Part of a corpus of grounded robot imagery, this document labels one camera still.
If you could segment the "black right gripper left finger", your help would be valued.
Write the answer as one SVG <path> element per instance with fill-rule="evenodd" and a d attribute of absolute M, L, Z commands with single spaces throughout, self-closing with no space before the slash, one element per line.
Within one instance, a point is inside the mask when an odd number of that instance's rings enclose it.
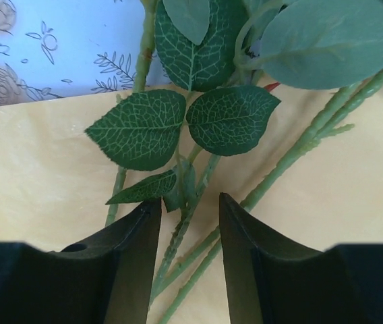
<path fill-rule="evenodd" d="M 0 323 L 145 323 L 161 201 L 59 252 L 0 242 Z"/>

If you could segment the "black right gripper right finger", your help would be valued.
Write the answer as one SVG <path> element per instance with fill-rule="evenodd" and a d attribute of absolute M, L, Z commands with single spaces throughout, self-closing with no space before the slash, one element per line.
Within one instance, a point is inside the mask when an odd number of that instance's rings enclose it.
<path fill-rule="evenodd" d="M 319 251 L 219 196 L 232 323 L 383 323 L 383 244 Z"/>

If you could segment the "white rose stem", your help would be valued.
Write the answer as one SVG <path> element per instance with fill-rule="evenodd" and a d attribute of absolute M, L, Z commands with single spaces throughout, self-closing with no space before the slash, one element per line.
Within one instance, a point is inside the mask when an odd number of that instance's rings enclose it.
<path fill-rule="evenodd" d="M 252 150 L 264 133 L 275 100 L 252 107 L 258 80 L 267 73 L 277 84 L 307 90 L 333 90 L 274 169 L 246 196 L 252 209 L 294 162 L 322 139 L 346 132 L 341 121 L 383 86 L 383 1 L 265 1 L 252 8 L 234 42 L 234 83 L 204 88 L 197 85 L 197 64 L 191 62 L 185 88 L 201 92 L 188 119 L 195 145 L 186 159 L 177 160 L 177 202 L 181 219 L 156 273 L 152 296 L 157 297 L 195 261 L 202 262 L 160 318 L 168 323 L 189 291 L 220 252 L 214 229 L 180 263 L 174 258 L 205 189 L 224 156 Z"/>

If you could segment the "orange wrapping paper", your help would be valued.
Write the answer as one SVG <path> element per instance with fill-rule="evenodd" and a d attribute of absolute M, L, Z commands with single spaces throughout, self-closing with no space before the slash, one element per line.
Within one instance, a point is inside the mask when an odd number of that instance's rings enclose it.
<path fill-rule="evenodd" d="M 242 200 L 291 148 L 331 93 L 279 86 L 259 145 L 221 159 L 178 251 L 216 227 L 221 192 Z M 84 134 L 113 93 L 0 107 L 0 240 L 61 250 L 101 229 L 117 168 Z M 253 214 L 297 242 L 383 242 L 383 88 L 269 189 Z"/>

